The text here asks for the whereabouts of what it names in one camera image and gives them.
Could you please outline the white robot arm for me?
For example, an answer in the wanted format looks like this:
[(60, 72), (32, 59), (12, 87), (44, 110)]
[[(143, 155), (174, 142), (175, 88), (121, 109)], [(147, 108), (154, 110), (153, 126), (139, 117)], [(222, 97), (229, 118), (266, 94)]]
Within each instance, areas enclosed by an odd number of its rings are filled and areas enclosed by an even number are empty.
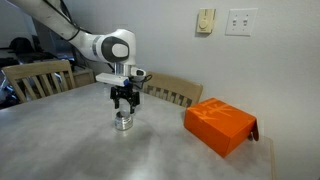
[(103, 83), (112, 84), (110, 98), (115, 108), (120, 99), (126, 99), (133, 114), (140, 104), (139, 93), (133, 91), (134, 76), (144, 76), (145, 71), (136, 67), (135, 34), (126, 29), (117, 29), (109, 34), (92, 34), (77, 25), (63, 0), (7, 0), (32, 16), (60, 37), (72, 44), (85, 58), (113, 63), (114, 74), (101, 73), (96, 76)]

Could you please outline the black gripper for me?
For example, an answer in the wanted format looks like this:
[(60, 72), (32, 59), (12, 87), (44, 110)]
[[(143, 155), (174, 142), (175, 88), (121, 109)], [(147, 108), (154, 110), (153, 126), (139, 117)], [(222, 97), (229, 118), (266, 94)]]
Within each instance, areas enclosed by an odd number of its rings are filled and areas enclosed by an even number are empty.
[(140, 98), (139, 93), (133, 90), (132, 86), (114, 86), (111, 88), (111, 99), (115, 99), (115, 109), (118, 109), (120, 106), (119, 99), (126, 99), (126, 100), (132, 100), (132, 103), (130, 104), (130, 114), (133, 114), (135, 112), (135, 101)]

